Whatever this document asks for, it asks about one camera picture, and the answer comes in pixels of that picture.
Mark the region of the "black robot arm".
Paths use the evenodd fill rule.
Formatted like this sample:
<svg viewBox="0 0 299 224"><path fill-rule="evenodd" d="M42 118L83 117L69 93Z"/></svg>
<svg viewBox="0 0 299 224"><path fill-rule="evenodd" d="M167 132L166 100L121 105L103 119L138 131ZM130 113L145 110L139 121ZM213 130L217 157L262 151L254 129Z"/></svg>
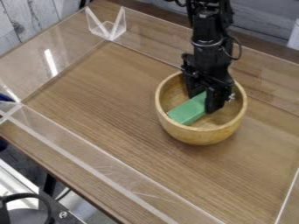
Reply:
<svg viewBox="0 0 299 224"><path fill-rule="evenodd" d="M236 86L230 75L236 60L234 38L229 33L234 21L230 0L166 1L187 9L193 53L182 55L182 73L189 96L206 93L205 110L211 114L225 107Z"/></svg>

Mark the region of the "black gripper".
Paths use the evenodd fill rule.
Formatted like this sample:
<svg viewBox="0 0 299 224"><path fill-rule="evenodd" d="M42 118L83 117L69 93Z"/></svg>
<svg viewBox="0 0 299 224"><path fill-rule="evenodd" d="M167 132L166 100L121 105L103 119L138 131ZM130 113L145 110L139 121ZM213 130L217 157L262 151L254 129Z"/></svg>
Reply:
<svg viewBox="0 0 299 224"><path fill-rule="evenodd" d="M203 45L193 42L193 53L182 55L182 72L186 80L189 97L207 92L206 113L213 114L225 107L233 94L236 81L230 75L234 60L232 42Z"/></svg>

